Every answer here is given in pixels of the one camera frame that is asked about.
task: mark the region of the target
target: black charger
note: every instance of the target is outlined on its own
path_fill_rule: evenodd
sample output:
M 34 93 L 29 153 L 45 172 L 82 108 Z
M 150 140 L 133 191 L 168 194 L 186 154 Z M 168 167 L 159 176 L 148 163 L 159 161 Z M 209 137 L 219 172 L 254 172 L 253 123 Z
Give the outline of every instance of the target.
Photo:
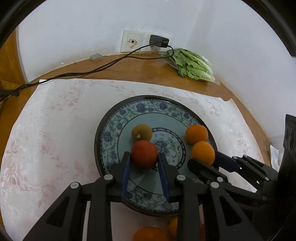
M 168 42 L 169 42 L 169 39 L 158 36 L 158 35 L 153 35 L 153 34 L 150 36 L 150 40 L 149 40 L 149 44 L 155 45 L 160 48 L 167 48 Z

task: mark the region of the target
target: tablecloth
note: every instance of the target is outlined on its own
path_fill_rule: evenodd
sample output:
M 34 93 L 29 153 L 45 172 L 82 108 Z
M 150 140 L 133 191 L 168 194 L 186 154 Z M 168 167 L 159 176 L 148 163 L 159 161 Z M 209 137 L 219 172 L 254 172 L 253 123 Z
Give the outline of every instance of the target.
M 263 158 L 253 134 L 231 99 L 205 96 L 171 87 L 118 80 L 52 80 L 37 87 L 15 122 L 0 170 L 0 208 L 13 240 L 22 240 L 54 200 L 73 181 L 94 182 L 99 172 L 94 137 L 100 120 L 116 103 L 137 95 L 176 100 L 208 126 L 220 152 Z M 236 173 L 229 181 L 254 191 Z M 166 220 L 114 203 L 114 241 L 130 241 L 144 226 L 164 227 Z

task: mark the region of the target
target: wall socket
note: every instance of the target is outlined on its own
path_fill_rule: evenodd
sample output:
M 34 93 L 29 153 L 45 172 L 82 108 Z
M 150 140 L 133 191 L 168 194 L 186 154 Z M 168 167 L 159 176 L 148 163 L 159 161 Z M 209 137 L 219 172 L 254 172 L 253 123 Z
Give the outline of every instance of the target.
M 131 52 L 137 48 L 140 48 L 142 46 L 148 45 L 150 36 L 154 35 L 160 35 L 162 37 L 169 39 L 169 45 L 172 44 L 173 38 L 169 36 L 165 36 L 162 34 L 155 34 L 155 33 L 143 33 L 143 32 L 137 32 L 132 30 L 124 30 L 122 41 L 121 41 L 121 48 L 120 52 L 126 53 Z M 159 48 L 157 46 L 148 46 L 145 47 L 138 52 L 165 52 L 168 48 Z

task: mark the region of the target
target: black cable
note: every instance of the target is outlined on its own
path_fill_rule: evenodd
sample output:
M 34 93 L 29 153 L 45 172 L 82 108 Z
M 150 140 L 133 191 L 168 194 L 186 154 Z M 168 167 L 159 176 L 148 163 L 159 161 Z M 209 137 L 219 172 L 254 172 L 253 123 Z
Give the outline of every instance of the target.
M 142 46 L 126 55 L 124 55 L 123 57 L 121 58 L 118 58 L 118 59 L 115 59 L 103 66 L 100 66 L 94 70 L 91 70 L 91 71 L 88 71 L 88 72 L 70 72 L 70 73 L 64 73 L 64 74 L 60 74 L 60 75 L 57 75 L 57 76 L 54 76 L 54 77 L 51 77 L 49 79 L 46 79 L 42 82 L 36 82 L 36 83 L 32 83 L 32 84 L 24 84 L 24 85 L 21 85 L 19 86 L 18 88 L 14 89 L 14 91 L 20 91 L 20 90 L 23 90 L 23 89 L 26 89 L 26 88 L 29 88 L 29 87 L 32 87 L 32 86 L 35 86 L 35 85 L 39 85 L 39 84 L 43 84 L 43 83 L 46 83 L 50 80 L 53 80 L 53 79 L 57 79 L 57 78 L 62 78 L 62 77 L 69 77 L 69 76 L 78 76 L 78 75 L 85 75 L 85 74 L 92 74 L 92 73 L 97 73 L 97 72 L 100 72 L 100 71 L 103 71 L 109 67 L 111 67 L 112 65 L 118 63 L 120 60 L 124 59 L 124 58 L 136 58 L 136 59 L 144 59 L 144 60 L 152 60 L 152 59 L 163 59 L 163 58 L 170 58 L 174 55 L 175 51 L 174 49 L 168 45 L 168 47 L 170 47 L 172 49 L 172 54 L 169 55 L 169 56 L 166 56 L 166 57 L 155 57 L 155 58 L 141 58 L 141 57 L 135 57 L 135 56 L 130 56 L 131 54 L 133 54 L 134 52 L 142 49 L 142 48 L 145 48 L 145 47 L 148 47 L 148 46 L 151 46 L 151 45 L 154 45 L 154 44 L 148 44 L 148 45 L 145 45 L 145 46 Z M 7 98 L 8 96 L 4 96 L 2 98 L 0 98 L 0 101 L 2 101 L 3 99 Z

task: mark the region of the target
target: kiwi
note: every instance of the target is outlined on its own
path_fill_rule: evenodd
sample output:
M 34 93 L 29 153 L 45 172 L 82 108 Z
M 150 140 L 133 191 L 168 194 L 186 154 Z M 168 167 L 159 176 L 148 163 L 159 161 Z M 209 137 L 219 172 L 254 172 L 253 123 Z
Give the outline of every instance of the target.
M 146 124 L 137 125 L 131 131 L 131 137 L 134 141 L 150 141 L 152 138 L 152 129 Z

